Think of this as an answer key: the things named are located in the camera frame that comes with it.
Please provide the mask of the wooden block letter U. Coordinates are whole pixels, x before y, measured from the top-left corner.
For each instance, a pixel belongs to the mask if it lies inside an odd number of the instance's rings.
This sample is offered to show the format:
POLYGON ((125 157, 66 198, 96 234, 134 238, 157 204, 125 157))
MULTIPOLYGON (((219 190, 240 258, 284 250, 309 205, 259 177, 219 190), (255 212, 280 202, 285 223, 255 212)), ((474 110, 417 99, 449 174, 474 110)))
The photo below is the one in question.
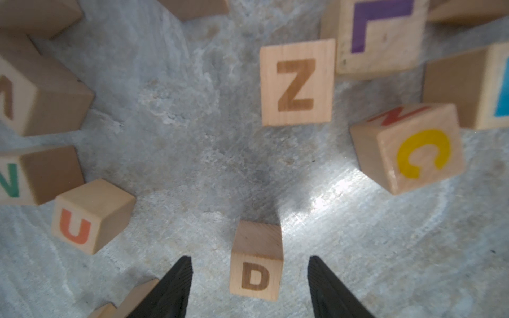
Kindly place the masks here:
POLYGON ((51 232, 94 255, 129 224, 136 197, 97 179, 56 197, 51 232))

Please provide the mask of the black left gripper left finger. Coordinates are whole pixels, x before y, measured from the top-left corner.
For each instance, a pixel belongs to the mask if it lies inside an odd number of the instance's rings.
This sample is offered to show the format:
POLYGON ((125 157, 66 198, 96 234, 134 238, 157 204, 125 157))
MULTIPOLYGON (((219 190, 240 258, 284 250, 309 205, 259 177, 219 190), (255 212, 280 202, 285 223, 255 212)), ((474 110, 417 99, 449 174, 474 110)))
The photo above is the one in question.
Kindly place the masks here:
POLYGON ((192 276, 192 258, 181 257, 127 317, 185 318, 192 276))

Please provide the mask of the wooden block green V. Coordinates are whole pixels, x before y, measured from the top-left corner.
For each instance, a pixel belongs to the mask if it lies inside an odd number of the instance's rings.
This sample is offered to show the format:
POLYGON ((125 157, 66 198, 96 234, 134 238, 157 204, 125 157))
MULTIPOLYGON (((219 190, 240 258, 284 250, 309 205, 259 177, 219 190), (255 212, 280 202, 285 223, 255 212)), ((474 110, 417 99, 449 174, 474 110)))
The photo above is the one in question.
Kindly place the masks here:
POLYGON ((1 152, 2 205, 42 205, 84 183, 73 146, 1 152))

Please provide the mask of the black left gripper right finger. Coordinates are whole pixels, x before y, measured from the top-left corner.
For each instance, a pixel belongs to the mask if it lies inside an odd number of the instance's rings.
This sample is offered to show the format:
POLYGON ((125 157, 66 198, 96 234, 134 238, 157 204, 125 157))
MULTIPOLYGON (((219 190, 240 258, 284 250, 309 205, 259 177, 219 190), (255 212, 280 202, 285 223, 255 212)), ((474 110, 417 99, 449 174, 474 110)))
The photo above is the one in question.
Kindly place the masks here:
POLYGON ((318 256, 310 257, 308 283, 315 317, 375 318, 318 256))

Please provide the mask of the wooden block letter P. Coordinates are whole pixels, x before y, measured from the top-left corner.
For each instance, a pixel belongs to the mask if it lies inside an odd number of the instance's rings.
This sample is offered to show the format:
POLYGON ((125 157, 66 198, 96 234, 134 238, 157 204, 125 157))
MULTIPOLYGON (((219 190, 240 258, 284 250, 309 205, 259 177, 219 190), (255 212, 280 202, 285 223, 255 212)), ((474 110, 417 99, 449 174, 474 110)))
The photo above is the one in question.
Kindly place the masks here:
POLYGON ((75 0, 1 0, 1 28, 52 38, 83 17, 75 0))

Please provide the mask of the wooden block letter E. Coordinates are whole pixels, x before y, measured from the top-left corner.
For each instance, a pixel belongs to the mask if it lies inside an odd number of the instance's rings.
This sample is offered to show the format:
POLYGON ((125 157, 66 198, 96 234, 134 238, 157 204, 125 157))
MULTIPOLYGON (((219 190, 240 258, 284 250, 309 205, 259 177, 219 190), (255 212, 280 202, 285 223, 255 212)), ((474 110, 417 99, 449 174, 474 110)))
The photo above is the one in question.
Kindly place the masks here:
POLYGON ((115 307, 112 303, 107 303, 93 311, 88 318, 127 317, 159 282, 160 280, 156 278, 133 288, 119 307, 115 307))

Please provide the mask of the wooden block letter Z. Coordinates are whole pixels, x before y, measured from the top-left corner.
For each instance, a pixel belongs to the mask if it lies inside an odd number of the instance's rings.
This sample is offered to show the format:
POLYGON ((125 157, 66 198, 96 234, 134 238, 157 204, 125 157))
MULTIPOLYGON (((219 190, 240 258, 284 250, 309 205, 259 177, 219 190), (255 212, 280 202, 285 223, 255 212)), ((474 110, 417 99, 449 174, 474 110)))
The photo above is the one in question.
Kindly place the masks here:
POLYGON ((334 99, 336 40, 260 49, 264 126, 328 123, 334 99))

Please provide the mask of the wooden block letter D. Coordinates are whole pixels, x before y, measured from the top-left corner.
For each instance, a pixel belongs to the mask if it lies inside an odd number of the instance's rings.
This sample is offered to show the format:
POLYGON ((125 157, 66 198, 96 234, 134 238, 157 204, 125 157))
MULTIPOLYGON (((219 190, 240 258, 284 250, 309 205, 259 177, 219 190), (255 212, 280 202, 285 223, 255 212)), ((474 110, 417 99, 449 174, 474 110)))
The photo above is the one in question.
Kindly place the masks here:
POLYGON ((230 293, 277 301, 283 266, 281 226, 240 221, 231 251, 230 293))

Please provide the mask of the wooden block purple L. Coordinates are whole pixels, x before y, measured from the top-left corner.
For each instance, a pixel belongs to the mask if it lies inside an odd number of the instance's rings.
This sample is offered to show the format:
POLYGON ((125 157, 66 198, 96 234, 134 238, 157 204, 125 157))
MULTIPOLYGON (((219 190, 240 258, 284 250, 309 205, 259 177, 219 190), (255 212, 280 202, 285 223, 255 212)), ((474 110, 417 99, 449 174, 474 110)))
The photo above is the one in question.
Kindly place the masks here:
POLYGON ((329 1, 319 35, 336 40, 336 75, 372 80, 415 68, 428 9, 427 0, 329 1))

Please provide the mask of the wooden block orange K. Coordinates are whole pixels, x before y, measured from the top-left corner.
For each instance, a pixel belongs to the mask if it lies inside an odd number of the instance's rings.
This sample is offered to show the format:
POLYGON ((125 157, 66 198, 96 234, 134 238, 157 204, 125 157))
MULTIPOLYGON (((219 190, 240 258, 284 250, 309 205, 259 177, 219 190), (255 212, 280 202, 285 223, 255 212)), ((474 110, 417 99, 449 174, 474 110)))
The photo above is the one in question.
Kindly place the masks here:
POLYGON ((427 21, 478 26, 508 16, 507 0, 430 1, 427 21))

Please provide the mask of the wooden block letter X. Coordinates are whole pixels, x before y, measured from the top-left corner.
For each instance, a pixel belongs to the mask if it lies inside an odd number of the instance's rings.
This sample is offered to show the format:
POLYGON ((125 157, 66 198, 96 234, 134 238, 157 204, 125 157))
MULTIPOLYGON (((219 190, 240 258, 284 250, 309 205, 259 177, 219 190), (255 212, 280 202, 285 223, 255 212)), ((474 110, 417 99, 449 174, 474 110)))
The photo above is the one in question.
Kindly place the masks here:
POLYGON ((229 13, 227 0, 159 0, 180 21, 229 13))

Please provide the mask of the wooden block blue K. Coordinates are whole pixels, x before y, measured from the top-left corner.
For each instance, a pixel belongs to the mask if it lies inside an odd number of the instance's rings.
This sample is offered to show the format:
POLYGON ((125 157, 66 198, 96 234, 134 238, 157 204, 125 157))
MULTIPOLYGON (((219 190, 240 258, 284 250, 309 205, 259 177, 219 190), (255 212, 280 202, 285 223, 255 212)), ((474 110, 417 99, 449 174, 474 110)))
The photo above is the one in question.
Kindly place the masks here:
POLYGON ((431 60, 426 64, 424 103, 453 103, 460 127, 508 127, 508 43, 501 42, 431 60))

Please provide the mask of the wooden block letter C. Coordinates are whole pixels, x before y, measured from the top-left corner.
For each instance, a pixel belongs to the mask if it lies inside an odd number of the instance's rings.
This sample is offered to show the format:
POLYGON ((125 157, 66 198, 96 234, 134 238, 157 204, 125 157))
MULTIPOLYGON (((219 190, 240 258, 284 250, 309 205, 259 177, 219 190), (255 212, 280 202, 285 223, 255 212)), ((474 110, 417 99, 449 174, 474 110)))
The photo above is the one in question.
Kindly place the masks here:
POLYGON ((361 171, 393 195, 465 171, 453 103, 397 106, 352 125, 350 132, 361 171))

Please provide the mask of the wooden block orange V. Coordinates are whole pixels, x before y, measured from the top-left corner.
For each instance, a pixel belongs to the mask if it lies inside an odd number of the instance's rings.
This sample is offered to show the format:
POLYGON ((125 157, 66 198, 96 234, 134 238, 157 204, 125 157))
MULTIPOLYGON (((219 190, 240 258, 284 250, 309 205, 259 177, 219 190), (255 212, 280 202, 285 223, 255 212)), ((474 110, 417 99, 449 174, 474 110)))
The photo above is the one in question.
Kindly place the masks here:
POLYGON ((77 131, 95 94, 29 37, 1 30, 1 122, 20 136, 77 131))

